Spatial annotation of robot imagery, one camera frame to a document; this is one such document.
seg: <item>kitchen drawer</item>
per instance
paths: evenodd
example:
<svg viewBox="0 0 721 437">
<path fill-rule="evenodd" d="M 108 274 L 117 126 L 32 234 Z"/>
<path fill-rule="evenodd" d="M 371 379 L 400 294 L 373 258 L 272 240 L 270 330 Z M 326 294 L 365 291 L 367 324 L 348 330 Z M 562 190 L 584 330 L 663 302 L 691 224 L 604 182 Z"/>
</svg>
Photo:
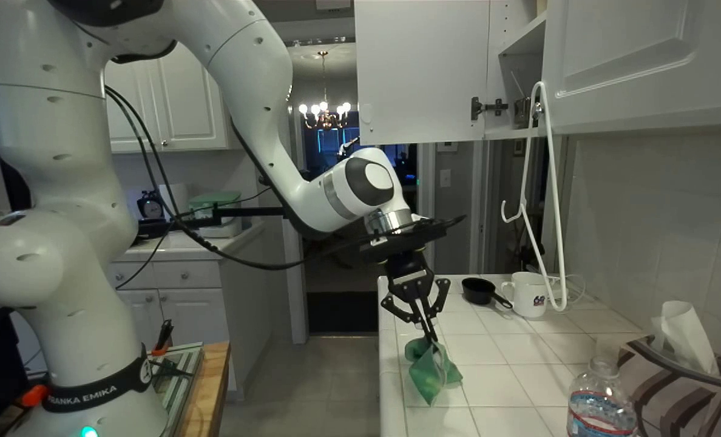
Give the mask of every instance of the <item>kitchen drawer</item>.
<svg viewBox="0 0 721 437">
<path fill-rule="evenodd" d="M 125 283 L 141 262 L 115 262 L 108 268 L 111 285 Z M 130 285 L 124 289 L 207 289 L 220 287 L 216 262 L 150 262 Z"/>
</svg>

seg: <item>green cloth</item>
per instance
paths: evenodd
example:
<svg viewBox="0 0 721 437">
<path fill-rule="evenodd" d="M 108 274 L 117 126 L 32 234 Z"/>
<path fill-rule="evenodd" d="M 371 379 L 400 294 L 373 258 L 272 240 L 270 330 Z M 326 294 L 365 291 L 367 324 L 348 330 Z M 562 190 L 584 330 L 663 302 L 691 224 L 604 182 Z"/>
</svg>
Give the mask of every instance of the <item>green cloth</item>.
<svg viewBox="0 0 721 437">
<path fill-rule="evenodd" d="M 431 405 L 435 396 L 447 387 L 462 385 L 462 372 L 448 360 L 442 345 L 428 338 L 414 338 L 405 345 L 408 375 L 414 392 Z"/>
</svg>

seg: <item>plastic bottle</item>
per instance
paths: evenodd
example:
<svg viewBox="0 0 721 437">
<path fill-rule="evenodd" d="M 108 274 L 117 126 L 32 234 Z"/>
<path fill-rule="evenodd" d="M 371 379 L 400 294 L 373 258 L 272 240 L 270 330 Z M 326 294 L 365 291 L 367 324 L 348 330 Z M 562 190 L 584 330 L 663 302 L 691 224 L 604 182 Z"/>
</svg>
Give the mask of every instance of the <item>plastic bottle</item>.
<svg viewBox="0 0 721 437">
<path fill-rule="evenodd" d="M 619 376 L 609 360 L 593 360 L 573 382 L 568 409 L 571 437 L 636 437 L 636 414 L 619 392 Z"/>
</svg>

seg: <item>kitchen counter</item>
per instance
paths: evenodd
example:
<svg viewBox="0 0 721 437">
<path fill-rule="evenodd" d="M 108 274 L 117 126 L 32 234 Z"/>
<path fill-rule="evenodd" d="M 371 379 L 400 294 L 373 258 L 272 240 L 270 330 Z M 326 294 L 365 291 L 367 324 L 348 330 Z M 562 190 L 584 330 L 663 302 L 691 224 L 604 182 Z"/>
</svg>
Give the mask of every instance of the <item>kitchen counter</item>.
<svg viewBox="0 0 721 437">
<path fill-rule="evenodd" d="M 257 238 L 263 234 L 263 224 L 253 224 L 249 228 L 242 228 L 232 238 L 207 238 L 212 246 L 219 251 L 232 255 L 238 254 L 246 243 Z M 117 262 L 142 262 L 150 251 L 158 246 L 159 238 L 142 240 L 134 249 L 129 249 Z M 158 261 L 173 261 L 173 262 L 198 262 L 198 261 L 220 261 L 219 255 L 204 251 L 196 246 L 190 237 L 181 230 L 170 230 L 163 246 L 158 249 Z"/>
<path fill-rule="evenodd" d="M 405 343 L 417 326 L 379 317 L 382 437 L 565 437 L 568 387 L 584 369 L 594 341 L 621 345 L 644 334 L 587 294 L 565 314 L 539 320 L 471 307 L 462 297 L 463 278 L 496 285 L 502 274 L 440 274 L 452 291 L 435 328 L 463 385 L 445 389 L 428 405 L 413 389 Z"/>
</svg>

